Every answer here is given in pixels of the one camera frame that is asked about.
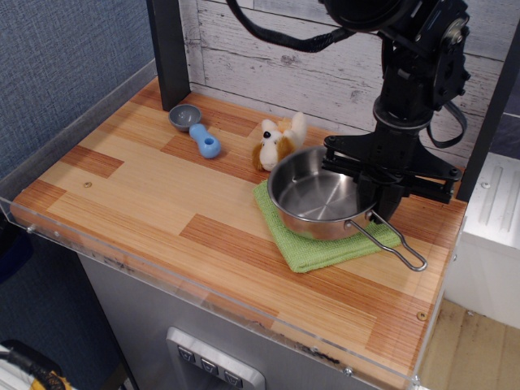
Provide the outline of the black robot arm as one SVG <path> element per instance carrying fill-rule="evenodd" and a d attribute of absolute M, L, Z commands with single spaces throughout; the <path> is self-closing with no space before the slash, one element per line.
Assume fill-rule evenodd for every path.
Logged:
<path fill-rule="evenodd" d="M 440 110 L 467 125 L 453 102 L 470 79 L 464 55 L 469 16 L 463 1 L 326 1 L 336 29 L 304 40 L 260 27 L 237 2 L 228 5 L 256 38 L 301 52 L 317 53 L 356 33 L 376 33 L 382 41 L 383 87 L 373 106 L 375 130 L 328 136 L 323 167 L 352 177 L 358 202 L 373 206 L 384 219 L 410 195 L 450 201 L 461 171 L 427 151 L 419 134 L 430 130 Z"/>

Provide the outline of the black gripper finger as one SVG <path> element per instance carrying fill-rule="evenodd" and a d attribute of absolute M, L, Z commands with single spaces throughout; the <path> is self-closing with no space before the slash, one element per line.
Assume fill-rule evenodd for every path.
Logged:
<path fill-rule="evenodd" d="M 389 221 L 405 195 L 406 188 L 404 186 L 397 184 L 380 186 L 376 213 L 384 220 Z"/>
<path fill-rule="evenodd" d="M 357 183 L 357 201 L 362 209 L 378 208 L 381 186 L 371 180 L 360 180 Z"/>

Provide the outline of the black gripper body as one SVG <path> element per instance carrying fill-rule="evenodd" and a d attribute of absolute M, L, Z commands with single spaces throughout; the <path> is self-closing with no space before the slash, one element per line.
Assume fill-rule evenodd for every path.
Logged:
<path fill-rule="evenodd" d="M 438 158 L 422 144 L 419 133 L 431 134 L 428 122 L 400 123 L 379 119 L 372 133 L 327 136 L 323 168 L 380 186 L 397 184 L 413 194 L 448 203 L 462 171 Z"/>

